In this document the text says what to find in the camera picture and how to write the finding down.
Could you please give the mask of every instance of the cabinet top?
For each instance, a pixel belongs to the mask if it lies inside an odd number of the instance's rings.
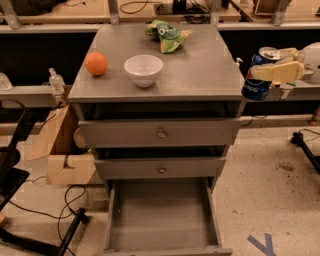
[[[102,25],[88,52],[99,51],[108,60],[102,76],[92,76],[82,64],[69,94],[72,103],[241,100],[244,79],[213,25],[174,24],[193,34],[170,54],[160,42],[144,34],[145,24]],[[124,70],[125,61],[138,54],[159,57],[164,67],[148,88],[135,85]]]

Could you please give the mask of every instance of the cardboard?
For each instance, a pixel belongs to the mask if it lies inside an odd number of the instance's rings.
[[[92,154],[72,155],[78,119],[70,105],[49,113],[26,160],[48,157],[47,184],[102,184]]]
[[[26,160],[40,159],[50,154],[69,154],[73,150],[73,133],[78,120],[71,113],[70,105],[52,110]]]
[[[92,154],[50,155],[47,184],[102,184]]]

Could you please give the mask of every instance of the floor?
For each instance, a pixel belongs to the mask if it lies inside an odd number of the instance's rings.
[[[309,126],[308,116],[279,119],[244,118],[236,142],[231,146],[225,168],[213,192],[216,216],[223,247],[233,256],[316,256],[320,255],[320,175],[302,150],[290,143],[293,132]],[[302,131],[305,139],[317,135]],[[19,206],[59,216],[65,206],[65,185],[46,185],[47,158],[24,161],[36,134],[19,144],[22,160],[17,167],[30,172],[11,200]],[[7,136],[0,137],[5,145]],[[320,152],[320,139],[309,141],[310,149]],[[75,187],[67,199],[80,196]],[[86,208],[90,222],[80,224],[70,249],[77,256],[103,252],[108,200],[102,185],[85,186],[85,193],[71,203],[73,209]],[[53,244],[60,244],[58,221],[48,216],[18,209],[12,204],[2,211],[8,218],[5,229]],[[61,220],[60,231],[67,230],[72,217]],[[0,255],[35,255],[0,243]]]

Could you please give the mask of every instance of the wall outlet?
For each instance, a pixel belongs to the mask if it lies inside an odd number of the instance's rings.
[[[52,93],[52,96],[57,107],[63,107],[67,105],[64,93]]]

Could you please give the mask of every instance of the drawer knob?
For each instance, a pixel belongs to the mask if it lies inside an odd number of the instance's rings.
[[[159,139],[164,139],[165,137],[167,137],[166,132],[163,131],[163,130],[159,130],[159,131],[158,131],[158,138],[159,138]]]
[[[165,173],[166,172],[166,168],[164,168],[164,167],[160,167],[159,168],[159,173],[161,173],[161,174],[163,174],[163,173]]]

